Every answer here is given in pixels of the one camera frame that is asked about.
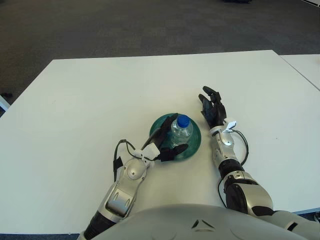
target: plastic bottle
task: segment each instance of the plastic bottle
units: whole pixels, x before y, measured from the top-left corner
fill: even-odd
[[[194,126],[187,115],[181,114],[173,121],[171,131],[171,145],[175,147],[188,142],[194,131]]]

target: wire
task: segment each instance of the wire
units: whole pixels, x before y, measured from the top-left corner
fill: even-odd
[[[242,132],[240,132],[239,130],[232,130],[232,133],[237,133],[242,138],[242,140],[244,142],[246,154],[244,156],[243,161],[240,163],[241,166],[243,166],[246,163],[248,155],[249,155],[249,145],[248,145],[246,137],[242,134]]]
[[[227,208],[227,206],[226,206],[225,202],[223,201],[222,196],[221,196],[221,194],[220,194],[220,189],[219,189],[219,187],[220,187],[221,182],[222,182],[222,178],[220,178],[220,182],[219,182],[219,184],[218,184],[218,194],[219,194],[220,200],[221,200],[221,202],[223,203],[224,207]]]
[[[249,155],[249,145],[248,145],[248,141],[247,141],[246,137],[242,134],[242,132],[240,132],[239,130],[232,130],[231,133],[236,133],[236,134],[238,134],[238,135],[242,138],[242,140],[243,140],[243,142],[244,142],[245,149],[246,149],[246,154],[245,154],[245,156],[244,156],[243,161],[240,163],[241,166],[243,166],[243,165],[246,163],[247,158],[248,158],[248,155]],[[221,182],[222,182],[222,178],[220,179],[220,181],[219,181],[219,183],[218,183],[218,187],[217,187],[217,188],[218,188],[218,194],[219,194],[220,200],[221,200],[221,202],[223,203],[224,207],[227,208],[227,205],[225,204],[225,202],[224,202],[224,200],[222,199],[222,196],[221,196],[221,194],[220,194],[220,184],[221,184]]]

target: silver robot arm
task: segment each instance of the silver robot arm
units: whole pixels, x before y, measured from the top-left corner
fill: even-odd
[[[178,114],[173,114],[165,119],[160,128],[156,129],[141,149],[134,147],[127,140],[120,140],[114,154],[113,171],[114,183],[102,200],[98,210],[91,219],[88,227],[80,233],[78,240],[90,240],[125,219],[135,204],[140,184],[147,175],[147,170],[154,164],[154,160],[161,162],[172,161],[176,155],[188,148],[187,144],[181,144],[173,149],[161,148],[167,137],[172,122]],[[133,158],[124,165],[117,150],[120,143],[126,143],[133,147]]]
[[[274,211],[268,192],[244,170],[234,153],[231,132],[236,121],[226,118],[218,92],[208,87],[203,90],[213,103],[199,95],[202,114],[211,128],[213,161],[223,182],[227,208],[262,219],[308,240],[319,240],[320,224],[288,211]]]

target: table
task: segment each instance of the table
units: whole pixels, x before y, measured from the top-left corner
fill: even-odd
[[[320,54],[282,55],[281,57],[320,90]]]
[[[8,108],[10,107],[10,104],[0,95],[0,107],[7,111]]]
[[[167,113],[199,126],[197,153],[157,162],[132,212],[222,206],[198,94],[220,92],[249,143],[244,166],[276,210],[319,208],[319,91],[272,50],[53,60],[0,118],[0,233],[79,233],[113,182],[120,139],[136,147]],[[235,152],[245,148],[237,136]],[[119,148],[124,158],[124,146]]]

